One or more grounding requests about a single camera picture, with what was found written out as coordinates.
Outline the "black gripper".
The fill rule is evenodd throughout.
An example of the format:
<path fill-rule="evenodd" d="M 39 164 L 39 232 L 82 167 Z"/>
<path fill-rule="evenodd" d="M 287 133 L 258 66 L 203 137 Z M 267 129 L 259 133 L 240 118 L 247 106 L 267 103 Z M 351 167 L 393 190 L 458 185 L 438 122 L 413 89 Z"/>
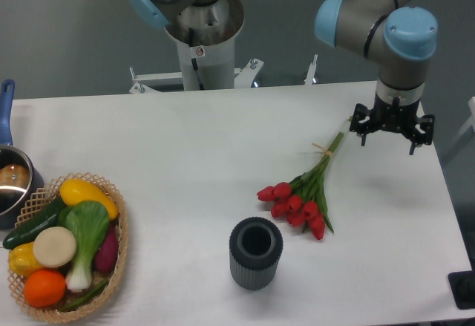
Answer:
<path fill-rule="evenodd" d="M 435 126 L 433 114 L 417 117 L 418 108 L 419 100 L 409 105 L 402 105 L 399 98 L 386 103 L 375 95 L 372 109 L 361 103 L 355 106 L 350 131 L 361 138 L 361 146 L 366 145 L 368 134 L 377 131 L 402 134 L 411 142 L 409 155 L 413 155 L 416 148 L 430 146 L 433 143 Z"/>

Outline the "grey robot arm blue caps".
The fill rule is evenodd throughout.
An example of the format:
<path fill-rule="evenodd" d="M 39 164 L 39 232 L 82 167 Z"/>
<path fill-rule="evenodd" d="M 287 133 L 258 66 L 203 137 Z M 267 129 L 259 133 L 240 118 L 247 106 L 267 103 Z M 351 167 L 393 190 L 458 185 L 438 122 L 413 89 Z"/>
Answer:
<path fill-rule="evenodd" d="M 376 131 L 403 135 L 413 148 L 433 140 L 435 119 L 418 115 L 436 50 L 436 18 L 410 0 L 325 0 L 316 37 L 379 66 L 372 108 L 356 106 L 350 126 L 361 138 Z M 149 26 L 174 40 L 187 91 L 246 87 L 254 74 L 235 73 L 235 39 L 244 22 L 240 0 L 128 0 Z"/>

